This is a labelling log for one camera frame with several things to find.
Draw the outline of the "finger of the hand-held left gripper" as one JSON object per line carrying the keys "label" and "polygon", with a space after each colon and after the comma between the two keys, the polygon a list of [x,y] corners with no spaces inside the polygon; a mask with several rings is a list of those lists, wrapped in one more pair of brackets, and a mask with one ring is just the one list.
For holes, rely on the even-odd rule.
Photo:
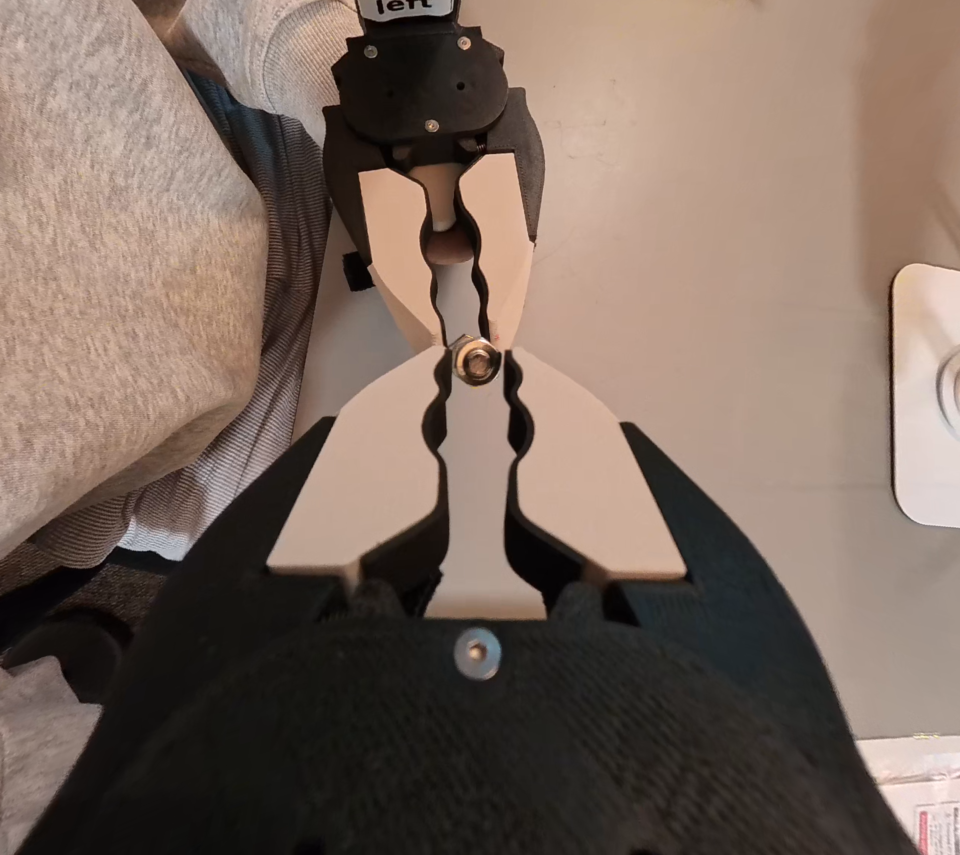
{"label": "finger of the hand-held left gripper", "polygon": [[445,346],[437,282],[426,260],[432,227],[426,188],[390,168],[360,172],[369,272],[399,331],[413,349]]}
{"label": "finger of the hand-held left gripper", "polygon": [[513,345],[534,254],[516,154],[481,155],[460,174],[455,204],[473,249],[481,335],[493,345]]}

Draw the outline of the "white document stand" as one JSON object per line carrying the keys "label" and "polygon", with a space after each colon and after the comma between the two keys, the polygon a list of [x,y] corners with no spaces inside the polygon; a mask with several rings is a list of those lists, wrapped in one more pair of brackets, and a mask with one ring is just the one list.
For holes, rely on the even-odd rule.
{"label": "white document stand", "polygon": [[890,309],[894,499],[918,525],[958,530],[958,269],[907,264]]}

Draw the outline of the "person's grey sweater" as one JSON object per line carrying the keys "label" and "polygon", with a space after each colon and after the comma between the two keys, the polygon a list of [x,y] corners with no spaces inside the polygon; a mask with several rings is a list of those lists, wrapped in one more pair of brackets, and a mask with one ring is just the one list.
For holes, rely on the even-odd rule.
{"label": "person's grey sweater", "polygon": [[131,0],[2,0],[2,557],[258,379],[269,219]]}

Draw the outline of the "laminated paper sheet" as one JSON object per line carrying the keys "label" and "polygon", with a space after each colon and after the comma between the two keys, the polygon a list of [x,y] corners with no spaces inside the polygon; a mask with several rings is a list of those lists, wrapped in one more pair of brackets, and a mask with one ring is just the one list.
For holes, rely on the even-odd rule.
{"label": "laminated paper sheet", "polygon": [[959,852],[959,737],[858,740],[858,751],[921,854]]}

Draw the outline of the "person's left hand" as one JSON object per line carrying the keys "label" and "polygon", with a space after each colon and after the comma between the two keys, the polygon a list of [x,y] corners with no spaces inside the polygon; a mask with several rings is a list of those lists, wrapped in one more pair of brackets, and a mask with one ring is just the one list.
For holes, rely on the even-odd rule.
{"label": "person's left hand", "polygon": [[474,261],[474,248],[464,229],[433,231],[424,244],[424,258],[432,266],[452,266]]}

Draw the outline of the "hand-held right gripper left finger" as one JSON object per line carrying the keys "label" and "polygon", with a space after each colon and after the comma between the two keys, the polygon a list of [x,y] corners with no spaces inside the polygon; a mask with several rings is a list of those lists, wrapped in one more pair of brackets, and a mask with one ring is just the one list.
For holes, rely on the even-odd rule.
{"label": "hand-held right gripper left finger", "polygon": [[450,350],[431,347],[354,395],[329,432],[267,557],[277,576],[330,578],[351,596],[388,585],[421,616],[450,547]]}

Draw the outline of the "grey desk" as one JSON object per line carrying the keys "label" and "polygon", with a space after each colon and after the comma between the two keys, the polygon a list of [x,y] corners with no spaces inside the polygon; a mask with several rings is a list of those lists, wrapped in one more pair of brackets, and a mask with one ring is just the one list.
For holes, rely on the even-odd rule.
{"label": "grey desk", "polygon": [[861,738],[958,733],[958,533],[891,491],[888,292],[958,266],[958,0],[462,0],[546,156],[518,343],[738,525]]}

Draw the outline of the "steel hex nut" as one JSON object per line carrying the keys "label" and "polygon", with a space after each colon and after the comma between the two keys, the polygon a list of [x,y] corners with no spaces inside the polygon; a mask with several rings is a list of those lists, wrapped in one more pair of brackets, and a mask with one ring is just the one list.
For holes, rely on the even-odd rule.
{"label": "steel hex nut", "polygon": [[[490,357],[491,369],[489,371],[489,377],[484,383],[475,383],[467,380],[462,368],[464,356],[474,348],[479,348],[485,351]],[[490,384],[498,378],[499,371],[501,369],[502,354],[498,347],[493,345],[486,338],[480,335],[463,334],[452,343],[450,346],[450,353],[453,374],[465,385],[472,388],[480,388]]]}

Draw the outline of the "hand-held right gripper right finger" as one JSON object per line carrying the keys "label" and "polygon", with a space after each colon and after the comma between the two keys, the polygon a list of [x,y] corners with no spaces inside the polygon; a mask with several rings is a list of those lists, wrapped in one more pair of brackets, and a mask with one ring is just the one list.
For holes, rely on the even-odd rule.
{"label": "hand-held right gripper right finger", "polygon": [[569,585],[672,585],[687,564],[624,425],[579,383],[526,349],[504,356],[510,568],[554,608]]}

